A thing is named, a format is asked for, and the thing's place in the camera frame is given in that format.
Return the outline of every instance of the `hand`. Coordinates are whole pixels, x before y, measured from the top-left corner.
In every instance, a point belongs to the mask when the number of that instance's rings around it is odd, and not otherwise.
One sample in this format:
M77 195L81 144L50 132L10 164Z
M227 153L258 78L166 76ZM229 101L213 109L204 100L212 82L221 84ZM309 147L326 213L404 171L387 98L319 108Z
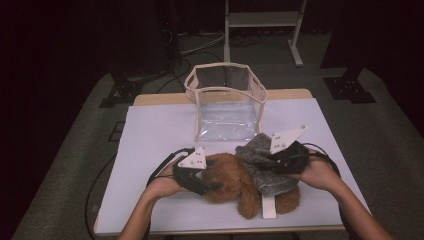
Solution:
M325 159L310 157L309 164L301 174L288 174L288 177L298 179L309 186L329 192L335 191L344 182L331 168Z
M177 192L188 191L181 187L172 177L173 171L172 166L177 160L169 163L144 190L145 194L149 194L151 197L160 199L163 197L169 197Z

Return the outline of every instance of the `brown plush toy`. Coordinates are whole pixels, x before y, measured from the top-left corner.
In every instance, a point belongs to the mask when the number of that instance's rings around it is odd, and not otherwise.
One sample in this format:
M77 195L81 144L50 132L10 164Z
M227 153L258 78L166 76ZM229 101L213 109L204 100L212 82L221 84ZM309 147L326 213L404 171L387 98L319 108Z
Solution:
M251 219L260 209L260 192L240 158L229 153L218 153L206 157L213 164L202 171L208 183L223 184L219 189L209 190L203 197L211 203L222 203L239 198L237 210L243 217ZM278 214L293 211L299 205L300 191L296 186L290 192L275 196Z

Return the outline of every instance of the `transparent plastic container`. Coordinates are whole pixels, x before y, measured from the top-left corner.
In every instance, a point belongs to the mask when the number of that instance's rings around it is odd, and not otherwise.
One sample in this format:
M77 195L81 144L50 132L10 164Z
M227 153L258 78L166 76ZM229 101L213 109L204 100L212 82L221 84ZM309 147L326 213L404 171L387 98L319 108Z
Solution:
M184 85L197 107L195 141L249 141L262 132L267 93L247 65L197 65Z

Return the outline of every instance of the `floor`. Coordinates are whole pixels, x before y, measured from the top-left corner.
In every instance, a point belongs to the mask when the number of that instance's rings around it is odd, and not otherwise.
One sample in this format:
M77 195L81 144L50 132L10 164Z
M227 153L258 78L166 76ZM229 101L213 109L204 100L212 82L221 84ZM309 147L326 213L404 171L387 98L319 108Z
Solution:
M383 81L364 69L359 81L376 103L334 100L323 78L341 76L344 69L320 69L330 38L301 34L296 67L287 46L289 36L254 36L251 45L234 46L232 62L247 64L267 89L307 88L317 99L331 131L368 206L396 239L424 235L424 141L388 93ZM181 49L200 46L211 37L181 36ZM184 56L182 66L144 85L142 93L181 92L197 64L223 59L222 45ZM94 236L92 227L119 146L120 131L130 103L100 108L113 88L110 75L99 79L62 144L13 239L114 239ZM233 239L291 239L288 233L236 234ZM299 233L302 240L348 239L345 231ZM163 239L151 236L151 239ZM176 236L178 240L230 239L228 235Z

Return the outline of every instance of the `wooden table edge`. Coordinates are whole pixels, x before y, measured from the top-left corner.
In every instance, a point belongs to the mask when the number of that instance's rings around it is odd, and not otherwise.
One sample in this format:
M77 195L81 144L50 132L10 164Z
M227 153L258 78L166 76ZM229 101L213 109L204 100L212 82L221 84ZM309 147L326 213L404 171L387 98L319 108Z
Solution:
M267 90L268 100L312 98L308 89L271 89ZM141 94L134 100L134 106L188 104L191 103L185 93Z
M272 227L272 228L244 228L244 229L213 229L197 231L150 232L151 235L203 235L203 234L246 234L246 233L281 233L306 231L337 231L345 230L343 225L307 226L307 227Z

